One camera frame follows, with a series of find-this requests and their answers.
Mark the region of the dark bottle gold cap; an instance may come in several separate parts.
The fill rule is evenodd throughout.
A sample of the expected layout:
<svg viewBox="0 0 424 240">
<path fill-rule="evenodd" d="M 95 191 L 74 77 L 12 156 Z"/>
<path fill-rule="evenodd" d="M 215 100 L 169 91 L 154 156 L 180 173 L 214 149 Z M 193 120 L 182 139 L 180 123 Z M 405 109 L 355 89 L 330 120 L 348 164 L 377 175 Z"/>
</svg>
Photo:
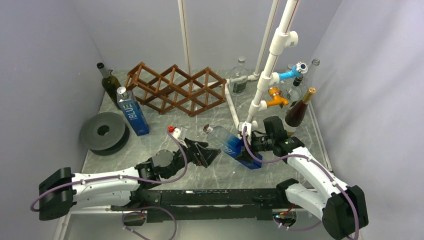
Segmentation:
<svg viewBox="0 0 424 240">
<path fill-rule="evenodd" d="M 287 112 L 282 123 L 288 136 L 292 136 L 302 123 L 309 103 L 315 93 L 316 89 L 314 87 L 310 87 L 303 98 Z"/>
</svg>

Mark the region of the tall clear wine bottle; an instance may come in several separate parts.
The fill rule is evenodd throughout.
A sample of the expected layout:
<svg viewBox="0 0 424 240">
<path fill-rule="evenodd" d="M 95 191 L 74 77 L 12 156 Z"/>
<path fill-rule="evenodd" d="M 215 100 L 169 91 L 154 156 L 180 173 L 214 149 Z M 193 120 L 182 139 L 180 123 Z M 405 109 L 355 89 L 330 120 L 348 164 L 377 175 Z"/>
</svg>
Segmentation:
<svg viewBox="0 0 424 240">
<path fill-rule="evenodd" d="M 310 87 L 312 87 L 313 78 L 319 65 L 320 65 L 320 60 L 318 58 L 314 58 L 311 61 L 311 63 L 308 65 L 307 73 L 303 75 L 303 80 L 302 80 L 302 84 L 300 88 L 302 92 L 302 96 L 304 96 L 307 90 Z"/>
</svg>

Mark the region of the green wine bottle silver cap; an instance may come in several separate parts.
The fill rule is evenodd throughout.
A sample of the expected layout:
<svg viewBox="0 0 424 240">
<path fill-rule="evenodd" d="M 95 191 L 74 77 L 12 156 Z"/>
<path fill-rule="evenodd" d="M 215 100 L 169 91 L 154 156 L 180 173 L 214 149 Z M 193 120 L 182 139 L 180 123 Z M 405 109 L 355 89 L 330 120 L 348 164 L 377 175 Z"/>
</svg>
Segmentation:
<svg viewBox="0 0 424 240">
<path fill-rule="evenodd" d="M 118 79 L 110 73 L 106 66 L 102 62 L 96 64 L 97 69 L 102 75 L 101 85 L 104 88 L 105 92 L 115 105 L 115 107 L 120 110 L 120 106 L 117 100 L 117 89 L 121 87 Z"/>
</svg>

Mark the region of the blue square bottle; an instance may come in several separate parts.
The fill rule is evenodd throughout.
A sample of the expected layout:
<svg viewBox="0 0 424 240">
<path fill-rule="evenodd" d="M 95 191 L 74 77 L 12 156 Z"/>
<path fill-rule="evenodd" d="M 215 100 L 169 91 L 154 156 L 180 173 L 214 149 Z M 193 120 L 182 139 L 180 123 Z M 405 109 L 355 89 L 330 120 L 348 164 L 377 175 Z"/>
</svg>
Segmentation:
<svg viewBox="0 0 424 240">
<path fill-rule="evenodd" d="M 203 131 L 207 134 L 206 139 L 209 143 L 213 144 L 223 153 L 229 155 L 235 160 L 237 160 L 237 155 L 240 154 L 241 151 L 245 151 L 243 140 L 232 134 L 223 126 L 212 126 L 210 124 L 206 124 L 203 127 Z M 242 165 L 250 170 L 260 169 L 262 167 L 261 162 L 258 162 L 257 164 Z"/>
<path fill-rule="evenodd" d="M 149 125 L 134 93 L 131 90 L 127 90 L 124 86 L 120 86 L 116 90 L 116 98 L 120 109 L 135 134 L 137 136 L 149 134 Z"/>
</svg>

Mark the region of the clear bottle black cap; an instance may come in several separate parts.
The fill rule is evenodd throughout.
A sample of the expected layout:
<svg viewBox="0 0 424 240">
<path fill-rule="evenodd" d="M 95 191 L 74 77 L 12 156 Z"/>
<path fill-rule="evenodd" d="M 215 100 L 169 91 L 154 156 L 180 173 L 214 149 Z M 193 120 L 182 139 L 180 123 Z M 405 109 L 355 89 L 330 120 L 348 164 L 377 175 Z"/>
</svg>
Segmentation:
<svg viewBox="0 0 424 240">
<path fill-rule="evenodd" d="M 284 113 L 288 112 L 302 96 L 301 83 L 303 78 L 303 76 L 295 77 L 284 86 L 282 91 L 283 97 L 288 101 L 288 105 L 282 108 Z"/>
</svg>

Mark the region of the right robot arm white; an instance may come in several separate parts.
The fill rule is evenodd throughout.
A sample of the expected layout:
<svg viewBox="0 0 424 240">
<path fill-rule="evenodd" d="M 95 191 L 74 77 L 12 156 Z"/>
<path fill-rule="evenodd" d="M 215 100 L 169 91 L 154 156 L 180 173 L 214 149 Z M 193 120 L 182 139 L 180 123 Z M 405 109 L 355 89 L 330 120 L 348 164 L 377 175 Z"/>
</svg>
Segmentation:
<svg viewBox="0 0 424 240">
<path fill-rule="evenodd" d="M 279 117 L 267 117 L 263 123 L 265 135 L 262 138 L 253 135 L 251 145 L 247 142 L 247 130 L 242 130 L 242 138 L 239 139 L 241 154 L 262 163 L 253 152 L 273 151 L 278 161 L 292 166 L 315 190 L 290 178 L 279 183 L 270 197 L 252 194 L 249 200 L 261 204 L 278 204 L 282 208 L 298 205 L 319 218 L 327 233 L 335 240 L 357 240 L 359 230 L 369 223 L 363 190 L 357 185 L 347 185 L 316 161 L 298 138 L 288 136 L 289 128 L 283 125 Z"/>
</svg>

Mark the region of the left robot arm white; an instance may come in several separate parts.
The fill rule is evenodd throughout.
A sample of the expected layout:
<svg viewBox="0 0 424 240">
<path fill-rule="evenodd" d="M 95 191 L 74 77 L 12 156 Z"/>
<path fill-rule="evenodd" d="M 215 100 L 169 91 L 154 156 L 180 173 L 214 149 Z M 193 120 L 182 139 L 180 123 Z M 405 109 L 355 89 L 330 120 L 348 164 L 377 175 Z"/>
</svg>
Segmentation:
<svg viewBox="0 0 424 240">
<path fill-rule="evenodd" d="M 39 220 L 55 220 L 71 211 L 103 205 L 137 210 L 144 203 L 138 190 L 177 181 L 176 174 L 186 172 L 189 163 L 207 168 L 221 153 L 206 142 L 187 138 L 177 146 L 177 151 L 163 149 L 134 167 L 113 172 L 82 174 L 73 173 L 70 167 L 58 169 L 38 186 Z"/>
</svg>

